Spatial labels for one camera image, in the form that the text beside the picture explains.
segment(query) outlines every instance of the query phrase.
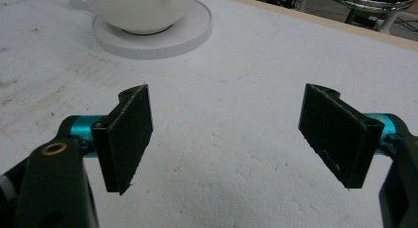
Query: floor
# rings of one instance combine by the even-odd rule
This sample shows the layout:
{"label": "floor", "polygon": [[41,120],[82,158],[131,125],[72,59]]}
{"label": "floor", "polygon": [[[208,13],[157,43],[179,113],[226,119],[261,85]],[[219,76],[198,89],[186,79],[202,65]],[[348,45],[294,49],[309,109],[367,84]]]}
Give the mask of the floor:
{"label": "floor", "polygon": [[[308,0],[306,13],[344,23],[349,9],[332,0]],[[390,28],[390,34],[418,41],[418,15],[400,14],[395,24]]]}

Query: ceramic bowl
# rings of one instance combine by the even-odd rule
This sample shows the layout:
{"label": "ceramic bowl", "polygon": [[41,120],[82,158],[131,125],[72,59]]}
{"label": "ceramic bowl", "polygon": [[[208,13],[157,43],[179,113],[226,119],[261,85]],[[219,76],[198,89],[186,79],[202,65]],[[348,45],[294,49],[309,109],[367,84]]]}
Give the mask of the ceramic bowl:
{"label": "ceramic bowl", "polygon": [[178,21],[192,0],[86,0],[107,23],[137,35],[161,32]]}

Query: cable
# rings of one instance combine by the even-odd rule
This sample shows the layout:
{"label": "cable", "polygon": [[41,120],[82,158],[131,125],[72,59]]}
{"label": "cable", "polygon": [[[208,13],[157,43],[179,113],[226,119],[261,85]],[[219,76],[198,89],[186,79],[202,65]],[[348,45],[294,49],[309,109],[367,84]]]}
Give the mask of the cable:
{"label": "cable", "polygon": [[296,9],[296,4],[302,0],[278,0],[278,5],[287,9]]}
{"label": "cable", "polygon": [[403,19],[401,19],[399,17],[396,18],[396,20],[399,20],[399,21],[394,21],[395,24],[401,25],[402,27],[406,28],[407,30],[409,30],[411,32],[418,33],[418,29],[409,24],[409,23],[412,23],[412,22],[415,23],[417,21],[404,21]]}
{"label": "cable", "polygon": [[346,9],[346,7],[344,6],[330,6],[330,7],[320,8],[320,9],[310,9],[306,13],[314,13],[314,12],[323,11],[323,10],[332,9],[332,8]]}

